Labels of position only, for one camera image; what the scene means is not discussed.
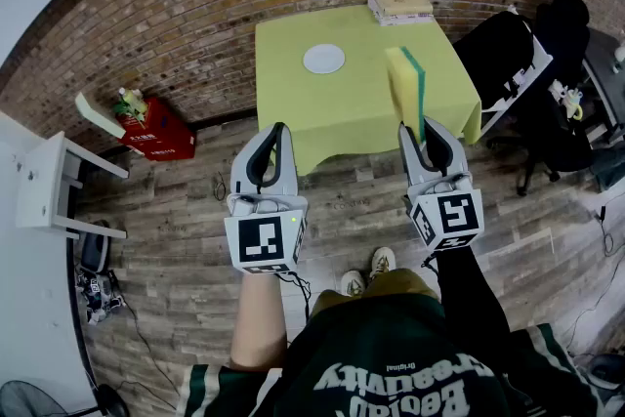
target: stack of books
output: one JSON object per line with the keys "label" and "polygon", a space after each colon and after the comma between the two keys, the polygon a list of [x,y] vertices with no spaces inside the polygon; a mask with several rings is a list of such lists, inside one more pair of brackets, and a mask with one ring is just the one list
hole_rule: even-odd
{"label": "stack of books", "polygon": [[434,20],[429,0],[368,0],[367,5],[382,26]]}

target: white chair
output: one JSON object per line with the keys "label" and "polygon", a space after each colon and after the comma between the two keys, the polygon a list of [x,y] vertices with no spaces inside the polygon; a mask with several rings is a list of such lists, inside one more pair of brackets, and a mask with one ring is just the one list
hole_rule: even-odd
{"label": "white chair", "polygon": [[[510,6],[508,8],[508,11],[516,15],[518,14],[517,9],[515,9],[514,6]],[[507,100],[504,100],[503,98],[501,98],[497,103],[495,103],[489,109],[483,109],[481,111],[482,113],[494,113],[493,116],[491,116],[490,119],[486,122],[486,125],[482,126],[481,131],[480,131],[481,136],[486,134],[486,132],[493,125],[495,125],[495,122],[497,122],[497,120],[499,120],[503,116],[506,110],[510,106],[512,106],[512,104],[518,98],[521,97],[521,94],[523,94],[529,88],[529,86],[532,83],[534,83],[536,78],[538,78],[538,75],[540,75],[545,70],[547,65],[554,59],[552,55],[547,54],[545,52],[545,50],[543,49],[543,46],[540,45],[540,42],[535,36],[533,36],[533,39],[534,39],[534,58],[531,62],[531,65],[527,69],[525,74],[521,77],[521,79],[519,79],[519,81],[515,79],[515,82],[517,82],[517,85],[519,85],[517,96],[510,97]]]}
{"label": "white chair", "polygon": [[18,228],[41,228],[61,232],[68,238],[78,239],[78,234],[66,228],[102,234],[113,238],[126,238],[126,231],[90,225],[59,214],[61,184],[82,188],[67,163],[79,159],[105,169],[120,178],[128,178],[128,171],[99,158],[91,151],[65,138],[59,132],[26,154],[20,170],[20,188],[16,225]]}

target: bottle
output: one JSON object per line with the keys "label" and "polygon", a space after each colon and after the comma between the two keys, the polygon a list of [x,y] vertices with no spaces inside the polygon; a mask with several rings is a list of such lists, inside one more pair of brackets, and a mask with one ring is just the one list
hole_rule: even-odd
{"label": "bottle", "polygon": [[147,111],[147,103],[143,100],[141,91],[127,91],[122,87],[119,89],[119,95],[136,113],[145,113]]}

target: red box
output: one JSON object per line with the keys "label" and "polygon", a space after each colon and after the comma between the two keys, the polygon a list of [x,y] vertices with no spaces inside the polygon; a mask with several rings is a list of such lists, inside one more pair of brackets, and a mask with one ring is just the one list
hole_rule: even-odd
{"label": "red box", "polygon": [[126,130],[119,142],[143,153],[149,160],[185,160],[195,156],[195,134],[158,98],[148,98],[146,120],[117,115]]}

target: wire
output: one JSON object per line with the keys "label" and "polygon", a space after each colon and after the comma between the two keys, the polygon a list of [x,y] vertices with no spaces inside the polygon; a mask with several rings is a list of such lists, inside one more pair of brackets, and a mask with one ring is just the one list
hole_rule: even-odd
{"label": "wire", "polygon": [[116,283],[117,288],[119,289],[119,295],[121,296],[121,298],[124,301],[124,304],[126,305],[126,308],[128,308],[128,311],[133,315],[133,318],[135,319],[135,328],[137,329],[137,335],[141,338],[142,341],[144,341],[144,344],[146,345],[147,351],[149,353],[149,357],[152,360],[152,363],[154,363],[154,366],[156,367],[156,370],[158,370],[161,374],[163,374],[163,377],[165,379],[167,379],[169,381],[169,384],[171,384],[172,388],[174,388],[174,391],[176,392],[176,395],[178,395],[178,397],[180,397],[180,393],[178,393],[178,388],[176,388],[176,385],[174,384],[174,382],[169,378],[169,376],[161,369],[161,367],[158,366],[158,363],[156,363],[156,360],[154,359],[154,355],[152,354],[152,349],[149,346],[149,344],[147,343],[146,338],[142,335],[141,331],[139,330],[139,321],[137,320],[137,314],[135,313],[135,311],[130,307],[130,305],[128,304],[128,301],[126,301],[126,298],[124,297],[124,293],[121,290],[121,287],[119,286],[119,282]]}
{"label": "wire", "polygon": [[287,280],[284,276],[282,276],[280,273],[277,274],[277,277],[282,280],[284,283],[293,283],[296,287],[299,287],[299,289],[302,291],[302,295],[304,296],[304,314],[306,315],[306,323],[308,323],[310,317],[311,317],[311,306],[310,306],[310,300],[311,300],[311,283],[309,281],[304,280],[303,278],[301,278],[297,273],[295,273],[294,271],[290,271],[287,272],[285,274],[289,274],[291,276],[293,276],[292,280]]}
{"label": "wire", "polygon": [[438,270],[430,264],[430,261],[433,261],[437,258],[437,255],[440,253],[439,250],[435,250],[432,254],[430,254],[426,260],[421,264],[421,268],[427,268],[430,271],[433,271],[434,274],[438,277]]}
{"label": "wire", "polygon": [[612,257],[614,254],[616,254],[619,250],[621,250],[625,246],[625,243],[622,244],[620,247],[618,247],[616,250],[614,250],[614,238],[612,238],[612,235],[610,233],[605,232],[604,222],[602,220],[599,220],[599,224],[601,225],[602,233],[604,234],[604,255],[606,257]]}
{"label": "wire", "polygon": [[219,175],[219,179],[213,179],[213,182],[215,183],[213,186],[213,196],[217,201],[221,202],[224,198],[226,198],[227,189],[226,183],[224,183],[224,176],[222,176],[222,173],[219,171],[217,171],[217,174]]}
{"label": "wire", "polygon": [[[460,183],[465,178],[471,180],[472,179],[471,173],[462,172],[460,174],[456,174],[452,179],[438,181],[438,183],[428,188],[425,194],[449,193],[451,191],[454,191],[455,189],[458,189],[457,184]],[[444,187],[442,190],[437,190],[439,186],[443,186],[443,185],[446,185],[446,187]]]}
{"label": "wire", "polygon": [[623,253],[623,255],[621,256],[621,258],[618,260],[618,263],[616,265],[616,268],[614,268],[614,273],[612,274],[612,278],[609,281],[609,284],[607,285],[607,287],[605,288],[604,292],[602,293],[601,296],[599,296],[599,299],[597,300],[597,302],[595,303],[594,306],[592,306],[591,308],[587,308],[586,310],[584,310],[582,313],[579,314],[579,316],[577,316],[577,318],[575,319],[575,321],[573,322],[573,324],[568,327],[564,333],[568,332],[571,328],[573,329],[573,333],[570,336],[570,341],[568,342],[568,344],[566,345],[566,350],[568,351],[568,348],[570,348],[570,345],[573,344],[573,339],[575,339],[575,331],[577,330],[577,322],[579,321],[579,318],[581,318],[584,314],[586,314],[587,312],[593,312],[594,310],[597,309],[597,306],[599,305],[599,303],[601,302],[601,300],[604,298],[605,294],[607,294],[607,291],[609,290],[609,287],[612,285],[612,282],[614,281],[614,278],[616,278],[616,273],[618,272],[618,267],[621,266],[621,263],[623,262],[623,258],[625,258],[625,253]]}
{"label": "wire", "polygon": [[44,413],[43,415],[37,415],[37,417],[51,417],[52,415],[63,415],[64,417],[71,417],[75,413],[86,412],[87,410],[93,410],[94,413],[100,410],[97,406],[92,406],[90,408],[83,408],[82,410],[76,410],[75,412],[53,412],[53,413]]}
{"label": "wire", "polygon": [[142,388],[144,388],[148,393],[150,393],[152,396],[154,396],[156,399],[160,399],[163,403],[165,403],[167,406],[169,406],[170,408],[172,408],[173,410],[176,410],[176,407],[171,404],[169,401],[163,399],[162,397],[160,397],[159,395],[155,394],[153,390],[151,390],[148,386],[146,386],[145,384],[142,384],[140,382],[136,382],[136,381],[122,381],[121,384],[119,386],[117,386],[115,388],[116,391],[119,391],[121,389],[121,387],[124,384],[136,384],[137,386],[141,386]]}
{"label": "wire", "polygon": [[[620,250],[625,247],[625,243],[621,244],[616,250],[614,250],[614,238],[612,237],[612,235],[609,232],[605,231],[604,228],[604,220],[605,220],[605,208],[607,207],[607,205],[612,202],[613,200],[615,200],[616,198],[620,198],[621,196],[625,195],[625,193],[621,193],[618,194],[614,197],[612,197],[610,200],[608,200],[603,206],[602,206],[602,210],[600,215],[597,217],[597,220],[599,221],[599,225],[602,228],[602,234],[604,235],[604,255],[606,257],[612,257],[616,254],[618,254],[620,252]],[[568,348],[570,348],[571,344],[573,344],[573,339],[575,339],[575,331],[577,330],[577,323],[579,321],[579,319],[588,312],[593,312],[594,310],[597,309],[597,306],[599,305],[599,302],[601,301],[601,299],[604,298],[605,294],[607,294],[607,291],[609,290],[609,287],[612,285],[612,282],[614,281],[614,278],[616,278],[616,272],[618,271],[618,267],[621,265],[621,262],[623,261],[623,257],[625,257],[625,254],[623,254],[621,256],[621,258],[619,259],[618,263],[616,264],[616,268],[614,268],[614,273],[612,274],[612,278],[609,281],[609,284],[607,285],[607,288],[604,290],[604,292],[602,293],[602,295],[599,297],[599,299],[597,300],[597,302],[595,303],[594,306],[592,306],[591,308],[588,308],[586,310],[584,310],[582,313],[579,314],[579,316],[577,316],[577,318],[575,318],[575,321],[571,324],[571,326],[569,326],[566,330],[564,330],[564,333],[568,332],[571,328],[573,329],[573,333],[570,336],[570,341],[568,342],[568,344],[566,345],[566,350],[568,351]]]}
{"label": "wire", "polygon": [[84,370],[85,370],[85,373],[87,374],[87,379],[89,379],[89,382],[91,383],[91,389],[93,391],[97,391],[98,390],[98,386],[96,385],[96,381],[94,381],[91,378],[91,374],[89,373],[89,370],[87,370],[86,368]]}

